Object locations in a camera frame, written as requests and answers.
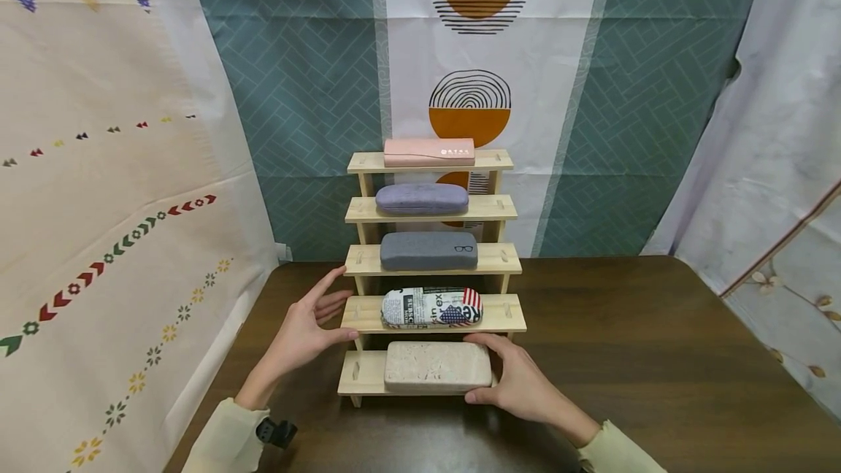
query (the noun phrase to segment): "pink glasses case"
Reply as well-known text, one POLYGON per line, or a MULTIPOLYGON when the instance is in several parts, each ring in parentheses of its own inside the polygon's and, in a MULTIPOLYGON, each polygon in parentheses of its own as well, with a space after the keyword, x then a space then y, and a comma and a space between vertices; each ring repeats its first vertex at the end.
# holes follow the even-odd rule
POLYGON ((472 139, 387 139, 383 152, 387 167, 472 166, 476 164, 472 139))

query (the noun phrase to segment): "hand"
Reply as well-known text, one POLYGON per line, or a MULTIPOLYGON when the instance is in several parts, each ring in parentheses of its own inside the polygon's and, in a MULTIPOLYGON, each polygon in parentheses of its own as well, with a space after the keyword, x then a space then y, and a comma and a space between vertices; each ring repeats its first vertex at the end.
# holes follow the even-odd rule
POLYGON ((469 391, 466 402, 494 405, 515 417, 550 424, 575 447, 596 438, 601 426, 552 385, 523 347, 487 333, 466 335, 464 341, 485 345, 502 359, 499 384, 469 391))
POLYGON ((322 329, 320 326, 342 311, 352 291, 325 295, 333 281, 345 273, 345 267, 331 270, 303 298, 289 306, 286 318, 264 357, 248 375, 234 402, 248 409, 266 405, 277 381, 291 370, 309 363, 333 344, 359 337, 355 329, 322 329))

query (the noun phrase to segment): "person's left hand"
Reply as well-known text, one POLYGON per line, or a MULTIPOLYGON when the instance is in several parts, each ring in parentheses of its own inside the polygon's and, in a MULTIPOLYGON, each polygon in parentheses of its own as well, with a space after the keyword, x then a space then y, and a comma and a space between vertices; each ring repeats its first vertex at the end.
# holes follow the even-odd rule
POLYGON ((264 357, 251 370, 248 379, 234 400, 240 406, 259 409, 265 406, 277 381, 291 370, 309 363, 333 344, 359 337, 350 328, 322 329, 328 320, 342 312, 352 291, 325 294, 333 281, 345 273, 345 267, 332 269, 303 298, 292 303, 277 335, 264 357))

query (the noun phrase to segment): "table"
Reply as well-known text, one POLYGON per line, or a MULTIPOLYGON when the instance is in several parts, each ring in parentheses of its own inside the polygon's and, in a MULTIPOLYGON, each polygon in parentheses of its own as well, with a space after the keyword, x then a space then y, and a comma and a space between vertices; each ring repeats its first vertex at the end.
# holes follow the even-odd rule
MULTIPOLYGON (((515 341, 564 394, 611 419, 670 473, 841 471, 841 430, 677 259, 522 264, 510 291, 528 331, 515 341)), ((180 472, 212 409, 237 393, 288 304, 333 265, 272 274, 167 472, 180 472)), ((278 387, 272 416, 299 432, 290 450, 266 449, 261 472, 577 471, 551 430, 459 397, 374 397, 355 409, 336 395, 349 346, 278 387)))

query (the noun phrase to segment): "chevron pattern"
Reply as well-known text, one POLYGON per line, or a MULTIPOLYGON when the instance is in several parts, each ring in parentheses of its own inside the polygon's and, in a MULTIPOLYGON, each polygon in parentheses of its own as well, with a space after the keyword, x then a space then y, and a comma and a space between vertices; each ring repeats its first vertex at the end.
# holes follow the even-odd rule
POLYGON ((297 261, 341 259, 358 181, 382 149, 372 0, 201 0, 245 129, 272 229, 297 261))
POLYGON ((752 0, 607 0, 541 256, 636 255, 677 190, 752 0))

